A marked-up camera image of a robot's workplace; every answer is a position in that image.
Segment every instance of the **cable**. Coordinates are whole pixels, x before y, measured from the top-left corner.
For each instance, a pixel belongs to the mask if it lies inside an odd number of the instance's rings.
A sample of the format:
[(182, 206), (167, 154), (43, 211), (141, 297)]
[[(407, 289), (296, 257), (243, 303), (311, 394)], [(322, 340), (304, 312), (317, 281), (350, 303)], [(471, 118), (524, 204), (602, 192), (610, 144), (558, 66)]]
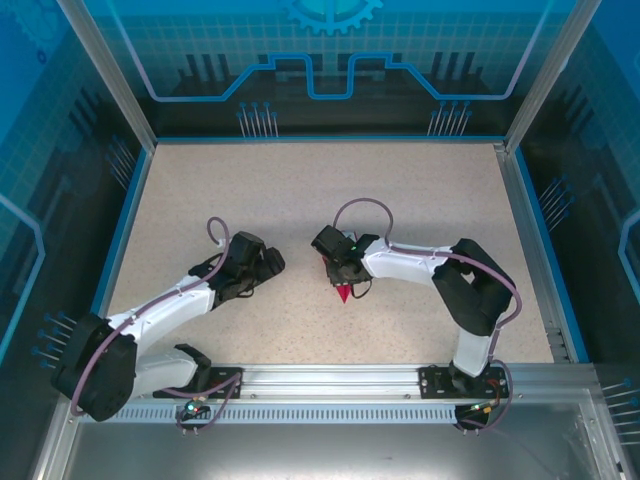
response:
[(507, 323), (511, 322), (514, 318), (516, 318), (522, 311), (522, 297), (520, 296), (520, 293), (516, 289), (515, 285), (513, 285), (513, 283), (511, 283), (504, 275), (495, 271), (493, 268), (489, 267), (488, 265), (485, 265), (482, 262), (474, 260), (473, 258), (465, 257), (464, 255), (458, 255), (453, 252), (442, 252), (442, 251), (429, 250), (429, 249), (418, 250), (418, 249), (411, 249), (411, 248), (396, 247), (391, 243), (391, 240), (389, 239), (389, 236), (391, 235), (391, 230), (393, 229), (393, 213), (391, 212), (391, 209), (389, 207), (387, 207), (380, 200), (376, 200), (375, 198), (361, 197), (361, 198), (355, 198), (345, 203), (342, 207), (340, 207), (340, 209), (336, 213), (336, 216), (333, 219), (333, 227), (336, 228), (340, 215), (342, 215), (342, 212), (344, 212), (347, 207), (353, 205), (354, 203), (360, 203), (360, 202), (373, 203), (375, 205), (382, 207), (382, 209), (385, 212), (387, 212), (387, 215), (389, 216), (389, 226), (387, 227), (387, 231), (384, 233), (384, 242), (387, 245), (387, 247), (389, 247), (389, 249), (393, 250), (394, 252), (406, 253), (408, 255), (421, 255), (421, 256), (432, 255), (434, 257), (450, 258), (452, 260), (457, 260), (459, 262), (466, 263), (492, 276), (497, 281), (499, 281), (502, 285), (504, 285), (504, 287), (507, 290), (509, 290), (509, 292), (511, 292), (511, 294), (513, 295), (513, 298), (516, 301), (516, 308), (514, 309), (513, 312), (511, 312), (511, 314), (509, 314), (503, 320), (500, 320), (496, 323), (495, 332), (493, 334), (493, 337), (491, 338), (491, 345), (489, 346), (489, 361), (491, 362), (493, 360), (493, 352), (498, 343), (498, 336), (500, 335), (500, 330), (502, 330), (502, 327), (504, 327)]
[(500, 422), (502, 422), (502, 420), (504, 419), (505, 415), (507, 414), (507, 412), (509, 411), (509, 409), (511, 408), (511, 403), (513, 401), (513, 377), (511, 376), (511, 370), (509, 369), (509, 367), (507, 367), (507, 364), (504, 363), (502, 360), (494, 360), (493, 363), (497, 363), (498, 365), (500, 365), (502, 367), (502, 369), (504, 370), (505, 375), (507, 376), (507, 385), (509, 388), (509, 395), (507, 396), (507, 403), (505, 403), (504, 408), (502, 410), (500, 410), (500, 413), (498, 414), (498, 416), (495, 418), (495, 420), (493, 422), (491, 422), (489, 425), (482, 425), (479, 422), (473, 422), (473, 420), (461, 420), (463, 422), (467, 422), (467, 423), (472, 423), (472, 425), (480, 425), (482, 428), (480, 430), (482, 430), (483, 432), (489, 432), (491, 430), (493, 430), (494, 428), (496, 428), (498, 426), (498, 424)]
[(225, 260), (227, 259), (227, 255), (229, 254), (229, 244), (230, 244), (229, 227), (227, 227), (227, 224), (225, 223), (225, 221), (222, 220), (220, 217), (211, 217), (207, 221), (207, 233), (209, 234), (209, 238), (211, 238), (211, 240), (213, 240), (213, 242), (218, 245), (220, 245), (220, 242), (216, 240), (216, 238), (213, 236), (213, 233), (211, 231), (211, 224), (214, 221), (218, 222), (222, 226), (222, 230), (224, 231), (224, 240), (225, 240), (222, 256), (220, 257), (220, 260), (218, 261), (216, 266), (213, 268), (213, 270), (211, 270), (207, 275), (205, 275), (201, 279), (190, 283), (189, 285), (187, 285), (186, 287), (180, 290), (176, 289), (176, 290), (167, 292), (164, 295), (161, 295), (158, 298), (155, 298), (151, 300), (149, 303), (143, 305), (138, 310), (136, 310), (136, 312), (133, 313), (129, 318), (127, 318), (124, 322), (122, 322), (122, 324), (120, 324), (113, 332), (111, 332), (111, 334), (109, 334), (107, 338), (104, 339), (104, 341), (100, 344), (100, 346), (96, 349), (96, 351), (93, 352), (93, 355), (91, 355), (91, 358), (87, 362), (87, 366), (84, 368), (82, 375), (80, 375), (80, 379), (78, 380), (76, 389), (74, 390), (73, 396), (71, 397), (70, 410), (72, 415), (76, 417), (85, 415), (85, 412), (78, 410), (78, 401), (80, 400), (80, 395), (82, 394), (82, 390), (84, 389), (84, 386), (87, 383), (87, 379), (89, 378), (89, 375), (91, 374), (93, 368), (95, 367), (96, 363), (100, 359), (100, 356), (109, 347), (111, 342), (113, 342), (116, 339), (116, 337), (120, 335), (120, 333), (122, 333), (129, 325), (132, 325), (138, 318), (140, 318), (140, 316), (143, 313), (148, 311), (150, 308), (153, 308), (159, 303), (164, 302), (165, 300), (175, 295), (180, 295), (199, 285), (202, 285), (204, 282), (208, 281), (211, 277), (213, 277), (216, 273), (218, 273), (218, 271), (222, 268), (222, 265), (224, 264)]
[[(231, 396), (233, 395), (233, 392), (235, 391), (236, 387), (238, 386), (238, 383), (240, 383), (240, 379), (241, 378), (242, 378), (242, 375), (240, 373), (236, 373), (233, 377), (225, 380), (220, 385), (216, 385), (215, 387), (210, 388), (209, 390), (205, 390), (204, 392), (200, 392), (200, 393), (184, 393), (184, 392), (180, 392), (178, 390), (173, 390), (171, 388), (165, 388), (162, 391), (166, 392), (166, 393), (170, 393), (172, 395), (176, 395), (178, 397), (183, 397), (183, 398), (206, 397), (208, 395), (211, 395), (212, 393), (216, 393), (216, 392), (222, 390), (227, 385), (233, 383), (233, 385), (229, 389), (229, 392), (227, 393), (227, 396), (224, 398), (224, 401), (222, 402), (222, 405), (220, 405), (220, 408), (218, 409), (216, 414), (211, 418), (211, 420), (209, 420), (207, 423), (205, 423), (202, 427), (199, 427), (199, 428), (194, 427), (194, 433), (197, 434), (198, 432), (202, 432), (204, 430), (207, 430), (207, 429), (213, 427), (213, 424), (216, 423), (218, 421), (218, 419), (222, 416), (222, 412), (227, 407), (227, 404), (229, 403), (229, 400), (231, 399)], [(178, 414), (178, 418), (176, 418), (176, 426), (178, 428), (182, 429), (182, 430), (185, 430), (185, 426), (182, 423), (183, 413), (184, 413), (184, 410), (182, 410)]]

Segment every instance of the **glass panel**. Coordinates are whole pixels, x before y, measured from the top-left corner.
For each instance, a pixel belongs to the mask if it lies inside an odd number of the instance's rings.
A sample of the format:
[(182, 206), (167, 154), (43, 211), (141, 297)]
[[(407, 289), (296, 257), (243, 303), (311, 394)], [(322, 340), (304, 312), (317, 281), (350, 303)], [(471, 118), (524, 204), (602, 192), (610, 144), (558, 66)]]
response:
[(468, 136), (506, 132), (574, 1), (87, 4), (158, 135)]
[(630, 412), (625, 434), (638, 433), (640, 381), (639, 15), (637, 2), (601, 4), (522, 145), (588, 354), (617, 385), (612, 412)]
[(190, 441), (169, 424), (83, 424), (65, 479), (601, 478), (578, 414), (514, 406), (479, 438), (453, 425), (218, 425)]
[(45, 315), (88, 311), (140, 145), (55, 1), (0, 1), (0, 46), (0, 465), (18, 479), (57, 399), (66, 330)]

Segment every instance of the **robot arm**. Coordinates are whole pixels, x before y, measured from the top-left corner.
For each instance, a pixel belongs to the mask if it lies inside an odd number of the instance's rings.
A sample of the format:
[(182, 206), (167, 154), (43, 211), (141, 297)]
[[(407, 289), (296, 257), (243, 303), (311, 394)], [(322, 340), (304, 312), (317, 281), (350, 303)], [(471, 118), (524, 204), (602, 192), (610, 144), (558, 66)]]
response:
[[(465, 377), (476, 378), (485, 370), (496, 323), (509, 306), (511, 292), (485, 272), (448, 258), (447, 254), (462, 255), (508, 278), (476, 242), (462, 239), (453, 247), (390, 247), (377, 235), (353, 240), (327, 225), (311, 245), (326, 258), (327, 274), (334, 286), (395, 278), (437, 289), (460, 327), (452, 363), (461, 377), (459, 388), (464, 389)], [(473, 276), (471, 282), (465, 278), (468, 275)]]
[[(253, 293), (253, 289), (284, 270), (285, 263), (275, 248), (249, 233), (239, 232), (229, 244), (229, 253), (220, 270), (206, 282), (182, 289), (213, 270), (214, 255), (189, 270), (169, 291), (177, 291), (146, 310), (128, 325), (101, 355), (87, 378), (78, 405), (95, 420), (113, 416), (131, 396), (168, 387), (205, 390), (210, 361), (188, 345), (178, 345), (160, 355), (145, 355), (158, 340), (189, 320), (218, 308), (228, 300)], [(73, 330), (52, 384), (71, 398), (89, 358), (115, 329), (140, 307), (102, 319), (89, 314)]]

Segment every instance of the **speckled beige floor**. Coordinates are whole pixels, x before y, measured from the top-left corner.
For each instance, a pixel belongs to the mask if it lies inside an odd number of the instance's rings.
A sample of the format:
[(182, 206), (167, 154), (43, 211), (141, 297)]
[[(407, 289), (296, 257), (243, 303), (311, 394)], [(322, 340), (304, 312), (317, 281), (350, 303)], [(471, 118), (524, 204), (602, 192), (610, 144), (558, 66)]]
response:
[[(371, 196), (396, 220), (392, 239), (451, 245), (475, 239), (515, 280), (521, 316), (497, 356), (550, 362), (551, 353), (491, 145), (298, 143), (160, 145), (149, 173), (110, 313), (172, 286), (215, 251), (209, 216), (282, 252), (287, 268), (256, 289), (192, 320), (157, 348), (188, 342), (214, 362), (429, 363), (451, 360), (458, 327), (438, 293), (376, 280), (343, 305), (309, 246), (346, 201)], [(354, 206), (340, 227), (382, 234), (375, 206)]]

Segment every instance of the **transparent wall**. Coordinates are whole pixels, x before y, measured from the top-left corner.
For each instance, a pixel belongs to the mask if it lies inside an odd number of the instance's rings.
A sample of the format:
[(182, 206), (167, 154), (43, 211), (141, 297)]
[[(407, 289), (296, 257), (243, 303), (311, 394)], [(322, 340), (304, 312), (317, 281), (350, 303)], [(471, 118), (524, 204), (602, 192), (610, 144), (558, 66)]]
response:
[(621, 394), (612, 412), (625, 414), (615, 418), (629, 442), (639, 430), (626, 413), (640, 382), (639, 16), (638, 2), (602, 2), (522, 146), (587, 352), (604, 386), (635, 382), (608, 390)]
[(160, 136), (503, 135), (573, 0), (89, 0)]
[(140, 145), (53, 0), (0, 0), (0, 468), (29, 476)]

